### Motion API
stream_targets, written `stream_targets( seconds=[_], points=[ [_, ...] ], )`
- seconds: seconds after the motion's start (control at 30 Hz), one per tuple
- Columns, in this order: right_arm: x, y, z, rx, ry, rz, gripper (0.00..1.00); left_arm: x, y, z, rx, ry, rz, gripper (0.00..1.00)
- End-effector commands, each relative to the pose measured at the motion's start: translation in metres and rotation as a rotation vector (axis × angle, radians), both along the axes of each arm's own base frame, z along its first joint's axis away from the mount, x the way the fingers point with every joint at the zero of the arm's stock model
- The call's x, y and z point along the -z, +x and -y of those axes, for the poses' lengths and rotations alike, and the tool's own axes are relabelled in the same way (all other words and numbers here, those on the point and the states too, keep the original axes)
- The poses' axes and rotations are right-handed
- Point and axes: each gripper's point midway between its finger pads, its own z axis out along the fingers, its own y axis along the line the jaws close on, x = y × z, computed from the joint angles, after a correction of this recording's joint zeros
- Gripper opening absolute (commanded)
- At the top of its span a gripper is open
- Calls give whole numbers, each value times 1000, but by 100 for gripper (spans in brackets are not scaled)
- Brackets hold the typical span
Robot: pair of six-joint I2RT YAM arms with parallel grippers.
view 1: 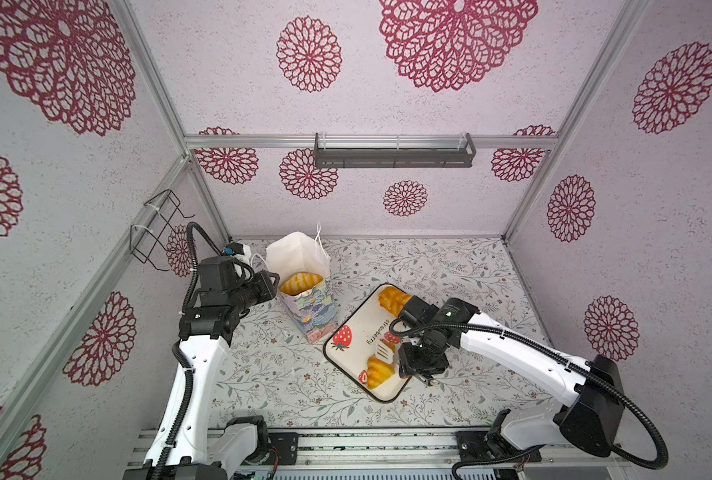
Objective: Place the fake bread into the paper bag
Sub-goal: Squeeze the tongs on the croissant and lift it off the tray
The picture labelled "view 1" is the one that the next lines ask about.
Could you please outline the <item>white floral paper bag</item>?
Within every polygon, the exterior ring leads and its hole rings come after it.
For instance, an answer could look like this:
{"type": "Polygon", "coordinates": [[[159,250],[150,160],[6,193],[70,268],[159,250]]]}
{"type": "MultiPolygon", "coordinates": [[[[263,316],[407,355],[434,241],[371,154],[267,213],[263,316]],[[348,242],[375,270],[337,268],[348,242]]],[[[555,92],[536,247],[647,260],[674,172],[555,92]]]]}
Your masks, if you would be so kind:
{"type": "Polygon", "coordinates": [[[280,276],[282,305],[310,344],[337,329],[331,257],[323,246],[320,223],[315,237],[300,231],[290,233],[271,243],[265,255],[253,253],[250,264],[262,265],[280,276]]]}

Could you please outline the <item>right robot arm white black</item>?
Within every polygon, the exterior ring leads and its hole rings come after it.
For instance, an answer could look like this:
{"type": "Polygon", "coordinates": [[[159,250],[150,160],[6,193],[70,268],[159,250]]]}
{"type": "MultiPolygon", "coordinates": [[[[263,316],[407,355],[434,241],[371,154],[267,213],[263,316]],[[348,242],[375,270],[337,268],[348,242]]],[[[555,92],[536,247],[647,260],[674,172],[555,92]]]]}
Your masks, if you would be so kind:
{"type": "Polygon", "coordinates": [[[380,304],[394,315],[389,330],[402,339],[396,358],[401,376],[426,385],[450,366],[449,348],[485,356],[525,377],[551,398],[529,410],[503,410],[484,437],[481,458],[523,459],[532,447],[569,444],[596,457],[612,453],[624,407],[588,380],[590,373],[618,388],[619,371],[599,356],[593,362],[535,343],[459,298],[442,307],[399,293],[380,304]]]}

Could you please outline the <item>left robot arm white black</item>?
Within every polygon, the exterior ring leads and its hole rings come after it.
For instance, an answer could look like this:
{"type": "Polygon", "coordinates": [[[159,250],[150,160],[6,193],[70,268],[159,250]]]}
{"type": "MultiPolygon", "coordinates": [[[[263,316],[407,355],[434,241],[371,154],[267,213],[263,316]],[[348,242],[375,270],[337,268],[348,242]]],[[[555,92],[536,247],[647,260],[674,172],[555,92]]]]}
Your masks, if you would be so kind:
{"type": "Polygon", "coordinates": [[[230,421],[216,447],[208,444],[212,394],[233,334],[252,307],[278,293],[279,275],[256,271],[251,261],[249,251],[232,245],[193,267],[172,346],[178,370],[166,410],[142,466],[126,470],[124,478],[230,479],[244,462],[268,455],[271,442],[260,416],[230,421]]]}

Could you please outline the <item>long twisted fake bread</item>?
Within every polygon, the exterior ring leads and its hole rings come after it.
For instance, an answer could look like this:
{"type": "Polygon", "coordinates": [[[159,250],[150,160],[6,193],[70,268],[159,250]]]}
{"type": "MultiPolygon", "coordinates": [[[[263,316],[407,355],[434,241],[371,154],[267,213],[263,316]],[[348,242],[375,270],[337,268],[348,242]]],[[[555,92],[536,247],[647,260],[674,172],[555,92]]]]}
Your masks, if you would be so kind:
{"type": "Polygon", "coordinates": [[[412,295],[394,286],[388,286],[379,294],[378,301],[381,307],[394,318],[398,318],[412,298],[412,295]]]}

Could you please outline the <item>large fake croissant bottom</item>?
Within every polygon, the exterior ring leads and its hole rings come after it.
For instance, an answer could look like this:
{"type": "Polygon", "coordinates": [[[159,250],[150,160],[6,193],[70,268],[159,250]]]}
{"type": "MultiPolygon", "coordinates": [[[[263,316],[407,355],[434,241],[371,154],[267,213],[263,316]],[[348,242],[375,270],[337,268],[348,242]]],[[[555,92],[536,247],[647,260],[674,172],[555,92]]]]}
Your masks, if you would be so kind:
{"type": "Polygon", "coordinates": [[[376,355],[371,356],[367,361],[367,387],[374,390],[396,373],[393,363],[387,363],[376,355]]]}

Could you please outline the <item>white plastic steel tongs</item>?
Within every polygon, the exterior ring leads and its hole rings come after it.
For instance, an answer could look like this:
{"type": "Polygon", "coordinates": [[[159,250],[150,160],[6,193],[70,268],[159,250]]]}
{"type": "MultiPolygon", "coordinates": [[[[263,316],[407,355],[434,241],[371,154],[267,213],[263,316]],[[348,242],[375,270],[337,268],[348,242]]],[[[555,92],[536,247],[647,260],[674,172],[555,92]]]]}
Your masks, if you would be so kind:
{"type": "Polygon", "coordinates": [[[388,340],[379,340],[376,344],[375,356],[388,365],[397,366],[399,364],[398,347],[388,340]]]}

